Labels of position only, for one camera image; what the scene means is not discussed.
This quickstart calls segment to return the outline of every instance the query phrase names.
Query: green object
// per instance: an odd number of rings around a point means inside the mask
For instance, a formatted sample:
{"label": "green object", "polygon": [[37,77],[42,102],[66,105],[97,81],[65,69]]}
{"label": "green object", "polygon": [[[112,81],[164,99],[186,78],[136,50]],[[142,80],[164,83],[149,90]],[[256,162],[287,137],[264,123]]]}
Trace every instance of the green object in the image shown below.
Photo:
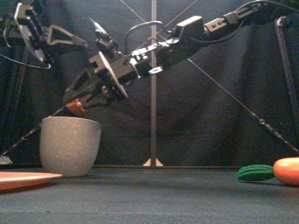
{"label": "green object", "polygon": [[268,164],[252,164],[248,166],[241,167],[237,171],[249,171],[249,170],[273,170],[273,167]]}
{"label": "green object", "polygon": [[262,181],[274,177],[273,167],[265,164],[253,164],[241,167],[237,171],[237,180],[242,181]]}

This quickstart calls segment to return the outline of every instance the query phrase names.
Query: metal pole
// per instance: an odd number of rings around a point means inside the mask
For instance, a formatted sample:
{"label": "metal pole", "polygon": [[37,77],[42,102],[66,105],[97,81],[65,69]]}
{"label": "metal pole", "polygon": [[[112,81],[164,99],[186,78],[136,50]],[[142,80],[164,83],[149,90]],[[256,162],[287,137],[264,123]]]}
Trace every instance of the metal pole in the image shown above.
{"label": "metal pole", "polygon": [[[156,20],[156,0],[152,0],[152,21]],[[152,25],[152,44],[156,39],[156,26]],[[152,67],[156,67],[154,54],[152,53]],[[150,166],[156,166],[156,76],[150,77]]]}

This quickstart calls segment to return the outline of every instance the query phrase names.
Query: ceramic cup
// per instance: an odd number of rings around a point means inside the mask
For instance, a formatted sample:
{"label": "ceramic cup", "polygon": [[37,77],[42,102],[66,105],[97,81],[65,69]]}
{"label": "ceramic cup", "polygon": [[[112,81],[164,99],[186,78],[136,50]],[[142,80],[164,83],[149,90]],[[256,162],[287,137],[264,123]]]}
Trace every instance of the ceramic cup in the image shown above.
{"label": "ceramic cup", "polygon": [[40,156],[46,172],[85,176],[98,153],[101,125],[89,119],[50,116],[41,120]]}

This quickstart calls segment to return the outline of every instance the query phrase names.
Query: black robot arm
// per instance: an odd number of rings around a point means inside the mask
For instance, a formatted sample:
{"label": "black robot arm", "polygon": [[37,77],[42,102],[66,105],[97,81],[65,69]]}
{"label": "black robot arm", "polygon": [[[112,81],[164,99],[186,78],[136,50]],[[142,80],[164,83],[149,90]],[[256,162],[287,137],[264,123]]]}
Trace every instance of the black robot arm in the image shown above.
{"label": "black robot arm", "polygon": [[[156,42],[129,54],[117,51],[117,42],[93,22],[98,54],[89,59],[90,67],[81,70],[65,91],[62,102],[68,109],[81,115],[88,108],[125,99],[122,84],[169,69],[202,47],[226,40],[244,25],[265,24],[292,12],[289,7],[276,6],[283,5],[272,1],[249,2],[206,24],[201,17],[190,17],[174,26],[164,42]],[[156,67],[150,66],[150,52]]]}
{"label": "black robot arm", "polygon": [[86,42],[57,25],[41,26],[38,16],[42,7],[38,0],[22,0],[14,13],[0,19],[0,46],[26,45],[34,58],[44,64],[64,53],[82,50]]}

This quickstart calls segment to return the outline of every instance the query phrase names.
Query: table surface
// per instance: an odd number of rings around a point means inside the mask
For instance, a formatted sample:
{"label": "table surface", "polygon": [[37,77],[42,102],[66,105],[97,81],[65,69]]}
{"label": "table surface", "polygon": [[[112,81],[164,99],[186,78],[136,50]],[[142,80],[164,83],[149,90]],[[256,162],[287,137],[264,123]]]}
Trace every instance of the table surface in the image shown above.
{"label": "table surface", "polygon": [[242,183],[234,171],[97,168],[85,177],[2,192],[0,201],[0,224],[289,224],[299,218],[299,187],[274,178]]}

